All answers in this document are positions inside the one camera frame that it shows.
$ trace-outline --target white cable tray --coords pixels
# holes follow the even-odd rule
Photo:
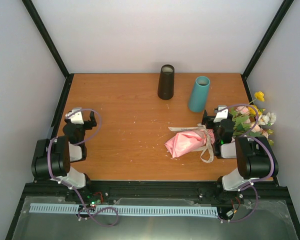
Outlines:
[[[113,207],[120,216],[134,217],[208,217],[217,218],[217,208],[214,206],[130,206],[130,205],[98,205],[97,210]],[[31,203],[29,213],[42,214],[78,214],[79,204],[51,204],[51,203]],[[96,209],[89,209],[91,214]],[[111,209],[106,209],[100,215],[116,215]]]

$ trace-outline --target pink wrapping paper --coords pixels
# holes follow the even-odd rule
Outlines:
[[[211,144],[213,144],[215,142],[215,136],[212,129],[208,129],[207,132],[211,137]],[[178,132],[164,145],[171,153],[172,157],[177,158],[204,146],[206,141],[207,137],[203,131],[190,130]]]

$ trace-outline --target white flower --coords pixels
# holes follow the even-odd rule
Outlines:
[[[268,112],[267,114],[266,114],[266,116],[268,116],[268,118],[269,118],[269,123],[271,124],[271,125],[273,125],[275,122],[276,122],[276,120],[277,120],[277,116],[272,112],[272,113],[270,113],[270,112]]]
[[[258,118],[258,125],[260,125],[260,121],[261,121],[262,116],[263,116],[262,114],[259,115],[259,118]]]
[[[260,125],[267,125],[270,118],[267,115],[263,115],[260,119]]]

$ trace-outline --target black cup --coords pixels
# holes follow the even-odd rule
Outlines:
[[[163,100],[169,100],[174,96],[175,68],[166,64],[161,67],[158,96]]]

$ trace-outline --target yellow flower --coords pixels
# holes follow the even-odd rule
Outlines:
[[[273,145],[275,144],[275,142],[272,141],[271,139],[268,139],[268,142],[269,142],[269,145],[270,145],[270,146],[273,146]]]
[[[259,108],[257,108],[256,105],[250,105],[250,106],[254,107],[255,110],[258,111],[259,116],[262,115],[262,112],[259,110]],[[256,115],[256,112],[255,112],[255,110],[254,110],[252,107],[249,107],[249,106],[248,106],[248,109],[249,109],[250,114],[252,114],[253,116],[255,116],[255,115]]]
[[[259,111],[259,109],[257,108],[256,105],[250,105],[250,106],[254,107],[257,111]],[[256,115],[256,112],[255,112],[255,110],[254,110],[252,107],[249,107],[249,106],[248,106],[249,112],[250,112],[252,115]]]
[[[265,98],[264,98],[265,94],[262,92],[262,91],[257,91],[255,94],[254,94],[254,97],[256,99],[258,99],[259,101],[261,102],[264,102],[265,101]]]

